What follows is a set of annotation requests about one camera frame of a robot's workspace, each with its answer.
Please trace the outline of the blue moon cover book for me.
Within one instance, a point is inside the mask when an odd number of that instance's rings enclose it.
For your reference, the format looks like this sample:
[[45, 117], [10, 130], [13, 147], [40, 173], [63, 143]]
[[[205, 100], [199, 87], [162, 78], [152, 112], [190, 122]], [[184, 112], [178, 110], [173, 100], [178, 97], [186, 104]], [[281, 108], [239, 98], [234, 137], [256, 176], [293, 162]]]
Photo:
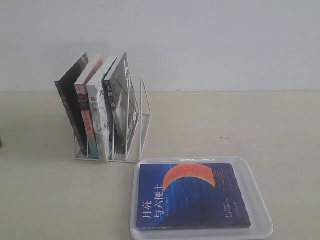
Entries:
[[230, 163], [140, 165], [138, 230], [249, 227], [251, 220]]

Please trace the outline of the dark brown cover book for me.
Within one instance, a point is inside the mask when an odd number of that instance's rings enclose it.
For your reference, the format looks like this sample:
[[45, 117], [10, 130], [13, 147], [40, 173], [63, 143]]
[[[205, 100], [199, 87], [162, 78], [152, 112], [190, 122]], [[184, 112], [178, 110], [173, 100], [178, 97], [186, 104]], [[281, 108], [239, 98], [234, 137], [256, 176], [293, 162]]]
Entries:
[[88, 62], [88, 55], [86, 52], [83, 52], [79, 55], [76, 61], [67, 68], [66, 73], [59, 80], [54, 81], [83, 155], [88, 153], [87, 133], [78, 101], [75, 83], [83, 73]]

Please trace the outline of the black spine book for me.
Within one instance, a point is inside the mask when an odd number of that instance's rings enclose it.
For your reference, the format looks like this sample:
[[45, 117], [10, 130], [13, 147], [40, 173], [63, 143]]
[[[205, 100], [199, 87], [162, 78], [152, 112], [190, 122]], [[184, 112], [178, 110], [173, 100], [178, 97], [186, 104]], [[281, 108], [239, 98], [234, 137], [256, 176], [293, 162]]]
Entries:
[[113, 114], [118, 141], [121, 149], [126, 151], [133, 141], [139, 116], [126, 53], [116, 59], [104, 77], [104, 84]]

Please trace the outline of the white grey illustrated book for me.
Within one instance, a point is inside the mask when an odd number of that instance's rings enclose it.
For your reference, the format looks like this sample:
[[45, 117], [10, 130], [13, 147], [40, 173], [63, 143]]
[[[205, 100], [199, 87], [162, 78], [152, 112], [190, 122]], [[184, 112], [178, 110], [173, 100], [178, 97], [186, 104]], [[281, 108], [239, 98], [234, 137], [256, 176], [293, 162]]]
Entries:
[[87, 94], [93, 120], [93, 128], [98, 149], [98, 158], [106, 163], [110, 158], [110, 123], [112, 114], [106, 103], [105, 87], [103, 85], [106, 75], [117, 60], [116, 56], [108, 57], [87, 83]]

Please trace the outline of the red teal spine book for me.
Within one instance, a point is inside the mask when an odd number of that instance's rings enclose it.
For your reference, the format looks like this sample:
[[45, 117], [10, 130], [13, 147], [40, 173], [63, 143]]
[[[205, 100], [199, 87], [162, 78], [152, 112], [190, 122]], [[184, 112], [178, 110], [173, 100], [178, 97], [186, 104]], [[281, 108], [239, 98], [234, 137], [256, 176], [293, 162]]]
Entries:
[[81, 115], [85, 127], [86, 139], [89, 146], [90, 156], [93, 159], [98, 159], [98, 147], [95, 137], [94, 124], [92, 120], [92, 113], [90, 107], [90, 100], [88, 97], [87, 84], [99, 70], [103, 64], [103, 57], [101, 54], [95, 54], [89, 61], [79, 78], [75, 82], [75, 90], [77, 94], [78, 103], [81, 110]]

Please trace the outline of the white plastic tray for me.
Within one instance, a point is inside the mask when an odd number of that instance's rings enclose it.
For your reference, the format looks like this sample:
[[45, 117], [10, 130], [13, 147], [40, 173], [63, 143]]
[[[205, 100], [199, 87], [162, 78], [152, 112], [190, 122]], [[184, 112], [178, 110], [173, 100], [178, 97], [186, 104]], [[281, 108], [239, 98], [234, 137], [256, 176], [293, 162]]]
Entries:
[[[136, 228], [139, 174], [142, 164], [231, 164], [251, 221], [249, 228], [158, 229]], [[273, 233], [274, 225], [252, 170], [236, 156], [147, 158], [134, 169], [130, 216], [130, 233], [136, 240], [264, 240]]]

